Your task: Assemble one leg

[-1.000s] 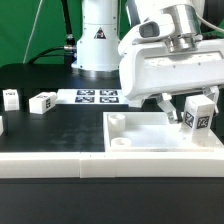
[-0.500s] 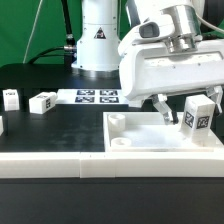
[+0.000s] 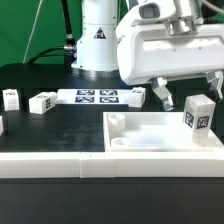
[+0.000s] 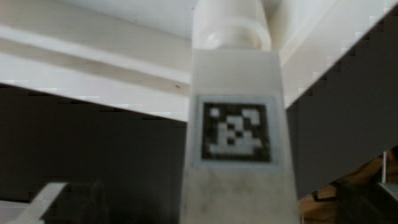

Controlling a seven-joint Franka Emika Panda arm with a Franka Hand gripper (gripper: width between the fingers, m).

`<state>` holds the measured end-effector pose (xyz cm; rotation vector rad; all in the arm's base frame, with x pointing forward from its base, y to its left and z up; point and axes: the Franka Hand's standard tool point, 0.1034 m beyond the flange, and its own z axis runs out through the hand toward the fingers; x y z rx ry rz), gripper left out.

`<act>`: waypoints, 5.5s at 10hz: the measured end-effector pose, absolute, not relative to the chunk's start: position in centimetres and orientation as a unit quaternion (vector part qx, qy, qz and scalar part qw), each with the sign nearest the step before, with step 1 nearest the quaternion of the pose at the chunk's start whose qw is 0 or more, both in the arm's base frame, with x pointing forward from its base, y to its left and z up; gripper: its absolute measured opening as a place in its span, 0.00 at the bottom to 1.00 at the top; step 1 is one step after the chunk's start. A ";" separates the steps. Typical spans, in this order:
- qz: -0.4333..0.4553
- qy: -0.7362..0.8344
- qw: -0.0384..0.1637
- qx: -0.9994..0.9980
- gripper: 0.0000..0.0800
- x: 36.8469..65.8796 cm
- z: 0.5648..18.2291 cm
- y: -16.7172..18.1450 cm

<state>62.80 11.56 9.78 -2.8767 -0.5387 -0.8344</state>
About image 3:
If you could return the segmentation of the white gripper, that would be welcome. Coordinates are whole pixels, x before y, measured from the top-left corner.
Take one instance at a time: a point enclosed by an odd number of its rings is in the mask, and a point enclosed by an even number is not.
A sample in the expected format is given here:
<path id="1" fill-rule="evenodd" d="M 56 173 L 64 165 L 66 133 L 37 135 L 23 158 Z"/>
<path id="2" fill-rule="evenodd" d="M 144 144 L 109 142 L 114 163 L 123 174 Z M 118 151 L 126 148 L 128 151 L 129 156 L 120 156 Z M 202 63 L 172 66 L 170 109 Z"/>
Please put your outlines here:
<path id="1" fill-rule="evenodd" d="M 164 24 L 130 28 L 117 48 L 121 79 L 128 85 L 151 82 L 165 111 L 174 109 L 167 80 L 206 73 L 209 98 L 222 100 L 224 25 L 202 25 L 196 35 L 170 36 Z"/>

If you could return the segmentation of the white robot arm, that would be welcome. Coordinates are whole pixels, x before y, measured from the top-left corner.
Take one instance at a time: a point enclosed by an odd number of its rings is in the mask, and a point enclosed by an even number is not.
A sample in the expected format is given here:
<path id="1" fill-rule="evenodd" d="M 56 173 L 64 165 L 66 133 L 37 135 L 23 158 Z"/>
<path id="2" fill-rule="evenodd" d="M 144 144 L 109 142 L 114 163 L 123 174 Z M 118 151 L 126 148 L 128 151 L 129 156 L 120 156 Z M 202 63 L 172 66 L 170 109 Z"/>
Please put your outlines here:
<path id="1" fill-rule="evenodd" d="M 169 81 L 204 77 L 210 97 L 223 98 L 224 24 L 203 23 L 205 0 L 82 0 L 83 29 L 72 67 L 89 74 L 117 70 L 128 85 L 150 84 L 173 108 Z"/>

